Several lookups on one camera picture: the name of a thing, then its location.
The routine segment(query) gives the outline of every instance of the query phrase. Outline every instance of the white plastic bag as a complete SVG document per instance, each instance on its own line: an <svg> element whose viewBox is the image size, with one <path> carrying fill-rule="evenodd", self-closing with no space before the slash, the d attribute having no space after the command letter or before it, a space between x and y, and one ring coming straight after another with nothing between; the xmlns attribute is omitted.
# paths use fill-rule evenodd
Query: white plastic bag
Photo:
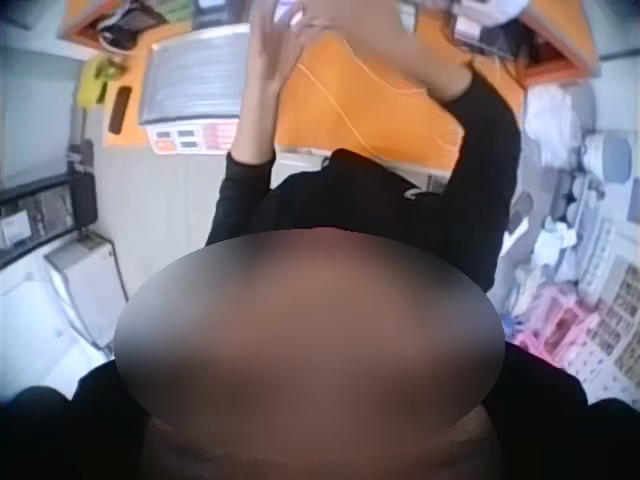
<svg viewBox="0 0 640 480"><path fill-rule="evenodd" d="M540 144L544 167L571 169L571 150L582 143L571 97L557 85L533 87L527 94L524 128Z"/></svg>

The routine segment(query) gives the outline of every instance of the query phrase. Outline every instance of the person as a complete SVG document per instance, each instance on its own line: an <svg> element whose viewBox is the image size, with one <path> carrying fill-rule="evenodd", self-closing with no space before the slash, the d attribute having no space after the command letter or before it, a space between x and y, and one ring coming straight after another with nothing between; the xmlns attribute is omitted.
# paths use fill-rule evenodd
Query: person
<svg viewBox="0 0 640 480"><path fill-rule="evenodd" d="M252 12L242 114L207 245L274 230L304 230L310 237L329 231L335 242L345 238L340 232L368 234L429 252L489 290L520 152L508 105L471 66L439 58L407 34L392 0L301 0L274 21L276 3L258 1ZM300 9L304 17L291 27ZM333 152L320 171L293 175L270 189L280 91L304 46L325 29L422 84L462 125L460 158L442 195L407 198L414 185L346 150ZM415 325L391 320L383 325L411 342ZM269 336L269 329L263 332ZM329 371L318 368L323 375ZM589 405L575 378L509 344L498 379L477 408L428 448L390 463L381 459L381 465L203 451L138 404L114 362L84 377L66 407L48 396L50 391L24 392L2 411L3 441L13 442L5 449L5 465L21 469L22 478L41 478L43 472L92 479L622 478L637 450L633 436L640 426L630 407L615 400ZM55 404L53 413L43 413L42 403ZM365 401L360 404L366 410ZM328 420L319 428L340 440L343 425L332 423L330 415L322 418ZM296 427L286 417L283 422L281 429ZM254 423L245 424L251 431ZM277 444L281 429L272 424Z"/></svg>

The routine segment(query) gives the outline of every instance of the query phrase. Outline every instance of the sleeve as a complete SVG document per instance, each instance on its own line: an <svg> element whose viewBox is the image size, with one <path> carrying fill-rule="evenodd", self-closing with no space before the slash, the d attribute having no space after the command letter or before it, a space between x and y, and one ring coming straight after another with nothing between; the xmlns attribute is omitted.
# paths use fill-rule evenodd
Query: sleeve
<svg viewBox="0 0 640 480"><path fill-rule="evenodd" d="M516 188L520 129L506 101L477 72L469 89L443 107L465 134L441 199L441 256L487 292Z"/></svg>
<svg viewBox="0 0 640 480"><path fill-rule="evenodd" d="M206 245L247 232L254 213L269 193L274 162L275 152L269 162L257 166L243 165L227 154L226 174Z"/></svg>

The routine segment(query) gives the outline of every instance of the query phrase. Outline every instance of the hand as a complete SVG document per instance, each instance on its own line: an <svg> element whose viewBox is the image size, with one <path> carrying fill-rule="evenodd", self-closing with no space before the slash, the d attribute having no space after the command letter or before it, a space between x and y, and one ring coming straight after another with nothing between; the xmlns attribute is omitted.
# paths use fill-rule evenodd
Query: hand
<svg viewBox="0 0 640 480"><path fill-rule="evenodd" d="M291 75L304 47L321 31L315 25L292 29L292 19L302 11L300 3L274 21L277 6L278 0L254 1L247 63L247 83L257 83L259 89L276 95Z"/></svg>
<svg viewBox="0 0 640 480"><path fill-rule="evenodd" d="M396 0L300 0L306 25L334 30L352 48L383 58L393 56L408 34Z"/></svg>

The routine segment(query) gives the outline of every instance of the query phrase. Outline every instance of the black sleeve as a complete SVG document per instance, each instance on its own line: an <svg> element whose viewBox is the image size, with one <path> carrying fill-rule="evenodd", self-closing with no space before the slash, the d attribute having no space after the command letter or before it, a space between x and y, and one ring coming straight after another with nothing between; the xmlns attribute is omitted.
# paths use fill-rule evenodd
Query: black sleeve
<svg viewBox="0 0 640 480"><path fill-rule="evenodd" d="M239 237L247 232L254 213L269 193L272 159L259 166L243 165L227 154L226 175L206 245Z"/></svg>
<svg viewBox="0 0 640 480"><path fill-rule="evenodd" d="M477 72L469 89L443 107L465 135L442 195L441 255L487 292L516 188L520 129L506 101Z"/></svg>

